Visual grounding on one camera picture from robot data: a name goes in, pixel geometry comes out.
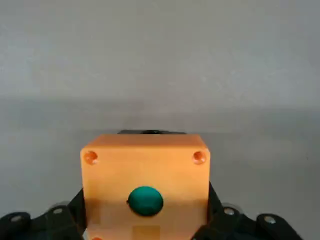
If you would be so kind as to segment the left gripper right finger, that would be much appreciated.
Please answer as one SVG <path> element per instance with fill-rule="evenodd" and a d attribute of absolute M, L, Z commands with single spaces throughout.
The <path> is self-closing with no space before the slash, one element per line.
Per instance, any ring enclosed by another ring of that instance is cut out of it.
<path fill-rule="evenodd" d="M 253 220 L 235 207 L 223 205 L 209 184 L 207 223 L 191 239 L 301 240 L 302 237 L 284 218 L 276 214 L 262 213 Z"/>

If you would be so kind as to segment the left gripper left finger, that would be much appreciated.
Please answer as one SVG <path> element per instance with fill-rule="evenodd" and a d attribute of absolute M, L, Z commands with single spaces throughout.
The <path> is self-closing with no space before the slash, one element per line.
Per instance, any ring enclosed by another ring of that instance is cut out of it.
<path fill-rule="evenodd" d="M 83 190 L 70 202 L 55 205 L 38 217 L 16 211 L 0 218 L 2 240 L 83 240 L 86 228 Z"/>

